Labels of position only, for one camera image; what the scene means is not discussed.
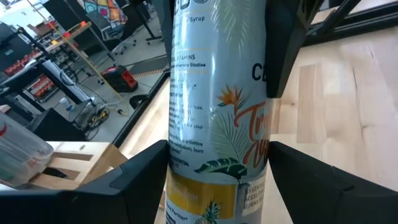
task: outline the palm leaf illustration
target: palm leaf illustration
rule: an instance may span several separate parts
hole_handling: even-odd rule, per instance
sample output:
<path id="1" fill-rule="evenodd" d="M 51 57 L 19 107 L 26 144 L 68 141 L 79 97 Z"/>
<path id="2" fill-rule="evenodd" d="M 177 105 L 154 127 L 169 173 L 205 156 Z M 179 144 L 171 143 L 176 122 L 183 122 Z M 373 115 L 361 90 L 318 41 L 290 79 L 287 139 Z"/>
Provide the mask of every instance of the palm leaf illustration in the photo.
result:
<path id="1" fill-rule="evenodd" d="M 195 172 L 203 173 L 223 173 L 240 180 L 243 175 L 248 174 L 246 167 L 239 163 L 236 159 L 226 158 L 208 161 L 201 165 Z"/>
<path id="2" fill-rule="evenodd" d="M 211 20 L 230 46 L 238 47 L 239 56 L 251 36 L 253 0 L 210 0 Z"/>
<path id="3" fill-rule="evenodd" d="M 245 126 L 234 126 L 233 116 L 214 114 L 211 125 L 211 144 L 220 158 L 234 158 L 240 163 L 250 148 L 248 129 Z"/>

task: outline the can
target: can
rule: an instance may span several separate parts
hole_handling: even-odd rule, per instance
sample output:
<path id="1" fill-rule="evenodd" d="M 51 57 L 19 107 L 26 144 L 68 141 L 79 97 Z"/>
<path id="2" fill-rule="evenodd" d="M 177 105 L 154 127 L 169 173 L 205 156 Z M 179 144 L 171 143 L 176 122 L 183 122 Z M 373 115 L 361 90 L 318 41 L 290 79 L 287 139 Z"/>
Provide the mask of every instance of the can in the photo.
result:
<path id="1" fill-rule="evenodd" d="M 179 0 L 167 223 L 260 223 L 272 101 L 266 1 Z"/>

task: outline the yellow label band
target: yellow label band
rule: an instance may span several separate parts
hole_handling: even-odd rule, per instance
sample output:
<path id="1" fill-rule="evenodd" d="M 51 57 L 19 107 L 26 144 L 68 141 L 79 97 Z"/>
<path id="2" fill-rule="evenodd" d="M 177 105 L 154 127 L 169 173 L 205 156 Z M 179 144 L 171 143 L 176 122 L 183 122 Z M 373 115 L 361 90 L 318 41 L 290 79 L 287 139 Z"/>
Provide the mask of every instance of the yellow label band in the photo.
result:
<path id="1" fill-rule="evenodd" d="M 206 184 L 168 172 L 166 191 L 171 202 L 191 214 L 234 217 L 236 185 Z"/>

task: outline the office chair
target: office chair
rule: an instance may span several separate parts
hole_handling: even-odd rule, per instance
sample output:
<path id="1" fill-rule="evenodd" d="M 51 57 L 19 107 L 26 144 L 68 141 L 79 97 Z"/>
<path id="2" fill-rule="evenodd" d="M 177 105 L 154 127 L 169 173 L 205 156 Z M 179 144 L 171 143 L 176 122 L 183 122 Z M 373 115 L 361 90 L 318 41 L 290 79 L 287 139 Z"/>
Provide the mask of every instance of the office chair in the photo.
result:
<path id="1" fill-rule="evenodd" d="M 105 19 L 98 11 L 91 11 L 87 14 L 87 17 L 99 28 L 101 31 L 101 36 L 103 41 L 118 39 L 120 44 L 115 47 L 112 52 L 115 55 L 123 54 L 127 49 L 127 45 L 125 42 L 121 40 L 123 36 L 124 24 L 120 24 L 116 27 L 112 27 L 111 23 Z"/>

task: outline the wooden crate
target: wooden crate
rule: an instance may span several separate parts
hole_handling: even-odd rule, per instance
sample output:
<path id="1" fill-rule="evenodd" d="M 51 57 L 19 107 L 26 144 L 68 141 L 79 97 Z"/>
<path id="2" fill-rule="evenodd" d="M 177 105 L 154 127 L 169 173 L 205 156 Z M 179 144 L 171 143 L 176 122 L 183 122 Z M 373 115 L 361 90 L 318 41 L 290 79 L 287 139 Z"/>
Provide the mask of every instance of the wooden crate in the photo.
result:
<path id="1" fill-rule="evenodd" d="M 119 149 L 107 142 L 48 142 L 54 154 L 48 167 L 58 169 L 70 179 L 46 174 L 30 183 L 47 189 L 73 190 L 127 161 Z"/>

